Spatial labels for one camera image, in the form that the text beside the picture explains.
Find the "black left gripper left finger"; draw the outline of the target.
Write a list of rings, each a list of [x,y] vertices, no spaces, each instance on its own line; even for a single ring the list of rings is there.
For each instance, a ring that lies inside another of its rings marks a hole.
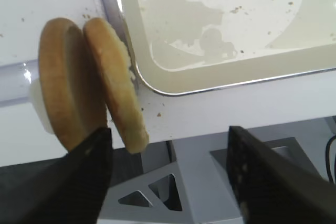
[[[100,128],[1,194],[1,223],[96,223],[113,171],[112,134]]]

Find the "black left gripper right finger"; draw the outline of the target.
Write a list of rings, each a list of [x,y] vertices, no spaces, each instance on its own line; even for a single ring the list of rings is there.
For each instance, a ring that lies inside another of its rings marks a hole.
[[[244,223],[335,223],[335,186],[230,126],[227,175]]]

